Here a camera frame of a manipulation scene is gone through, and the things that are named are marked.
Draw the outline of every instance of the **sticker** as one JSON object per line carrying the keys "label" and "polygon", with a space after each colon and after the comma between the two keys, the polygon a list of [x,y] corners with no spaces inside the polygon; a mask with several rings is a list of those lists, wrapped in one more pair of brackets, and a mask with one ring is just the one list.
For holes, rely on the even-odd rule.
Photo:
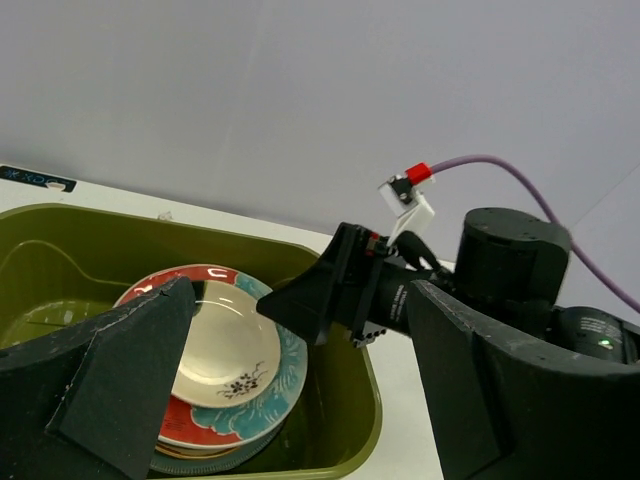
{"label": "sticker", "polygon": [[8,165],[0,165],[0,179],[25,183],[36,187],[53,188],[67,193],[73,192],[73,189],[78,183],[75,180],[54,177],[46,173],[30,172],[29,170],[22,170]]}

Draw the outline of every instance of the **white wall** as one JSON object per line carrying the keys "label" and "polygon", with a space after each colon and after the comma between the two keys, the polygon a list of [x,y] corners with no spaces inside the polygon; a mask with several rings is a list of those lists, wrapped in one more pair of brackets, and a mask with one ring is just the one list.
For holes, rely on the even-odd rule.
{"label": "white wall", "polygon": [[[392,173],[493,153],[640,296],[639,20],[634,0],[2,0],[0,155],[330,232],[387,231]],[[428,196],[446,258],[475,206],[539,213],[492,167]],[[564,300],[640,318],[577,265]]]}

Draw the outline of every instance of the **olive green plastic bin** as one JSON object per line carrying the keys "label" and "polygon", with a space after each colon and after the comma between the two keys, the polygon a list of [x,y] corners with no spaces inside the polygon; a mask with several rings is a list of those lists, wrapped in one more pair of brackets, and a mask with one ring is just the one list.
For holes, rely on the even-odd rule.
{"label": "olive green plastic bin", "polygon": [[[0,213],[0,348],[108,310],[158,270],[212,263],[277,287],[315,258],[298,245],[97,210],[10,210]],[[335,328],[327,345],[310,348],[302,396],[267,449],[233,471],[194,478],[324,480],[364,463],[382,409],[366,349],[354,349],[343,334]]]}

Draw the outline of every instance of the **stack of plates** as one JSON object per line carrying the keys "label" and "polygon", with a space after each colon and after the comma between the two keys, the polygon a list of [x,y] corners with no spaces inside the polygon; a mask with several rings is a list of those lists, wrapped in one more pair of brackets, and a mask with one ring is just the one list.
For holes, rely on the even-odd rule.
{"label": "stack of plates", "polygon": [[271,290],[231,268],[189,265],[155,273],[116,306],[188,277],[194,314],[151,468],[210,475],[249,460],[277,435],[307,374],[305,342],[256,312]]}

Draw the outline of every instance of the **red connector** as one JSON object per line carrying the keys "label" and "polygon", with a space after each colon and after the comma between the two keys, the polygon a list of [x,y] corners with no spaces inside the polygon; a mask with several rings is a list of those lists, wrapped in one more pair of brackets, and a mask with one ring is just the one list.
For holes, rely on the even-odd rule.
{"label": "red connector", "polygon": [[409,182],[411,182],[411,185],[414,187],[428,178],[431,178],[431,175],[433,175],[431,168],[425,163],[418,163],[417,165],[407,169],[405,173],[407,174]]}

